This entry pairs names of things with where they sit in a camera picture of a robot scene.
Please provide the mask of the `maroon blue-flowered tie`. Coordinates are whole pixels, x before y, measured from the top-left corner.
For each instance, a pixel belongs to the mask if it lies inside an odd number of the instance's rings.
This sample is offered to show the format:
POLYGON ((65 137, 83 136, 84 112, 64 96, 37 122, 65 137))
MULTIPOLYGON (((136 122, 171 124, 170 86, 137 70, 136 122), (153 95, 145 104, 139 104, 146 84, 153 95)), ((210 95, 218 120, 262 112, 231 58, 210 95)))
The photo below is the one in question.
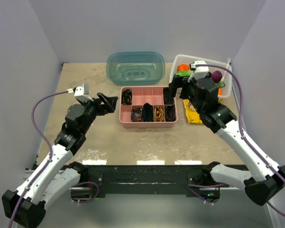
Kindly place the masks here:
POLYGON ((174 105, 165 106, 165 121, 174 122, 175 119, 176 119, 176 117, 175 117, 175 106, 174 105))

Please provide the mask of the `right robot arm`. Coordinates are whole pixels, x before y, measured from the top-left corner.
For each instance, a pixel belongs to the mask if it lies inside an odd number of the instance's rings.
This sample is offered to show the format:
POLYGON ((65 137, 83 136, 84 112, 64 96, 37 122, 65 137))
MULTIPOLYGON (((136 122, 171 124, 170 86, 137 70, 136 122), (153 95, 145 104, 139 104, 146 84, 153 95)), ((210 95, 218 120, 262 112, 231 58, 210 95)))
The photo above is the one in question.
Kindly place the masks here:
POLYGON ((241 171, 213 162, 202 175, 203 183, 209 187, 224 183, 244 190, 255 204, 266 204, 285 186, 285 165, 272 160, 247 135, 236 115, 219 101, 219 89, 211 78, 174 75, 169 83, 171 98, 178 88, 180 98, 191 102, 203 124, 223 139, 248 169, 241 171))

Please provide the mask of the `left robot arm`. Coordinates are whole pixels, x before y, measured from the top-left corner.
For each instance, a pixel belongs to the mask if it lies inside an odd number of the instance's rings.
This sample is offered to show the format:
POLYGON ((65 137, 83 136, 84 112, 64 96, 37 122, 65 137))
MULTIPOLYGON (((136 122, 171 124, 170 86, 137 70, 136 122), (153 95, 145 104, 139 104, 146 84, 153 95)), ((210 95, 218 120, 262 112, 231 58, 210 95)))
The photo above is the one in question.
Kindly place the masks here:
POLYGON ((96 117, 115 112, 118 97, 107 97, 103 93, 97 96, 97 99, 76 96, 78 103, 69 107, 54 144, 48 145, 48 156, 16 190, 7 190, 3 194, 2 203, 9 227, 16 222, 25 228, 36 228, 50 204, 71 187, 92 188, 94 196, 87 202, 99 194, 99 186, 89 181, 87 168, 78 162, 70 165, 62 177, 55 177, 83 145, 96 117))

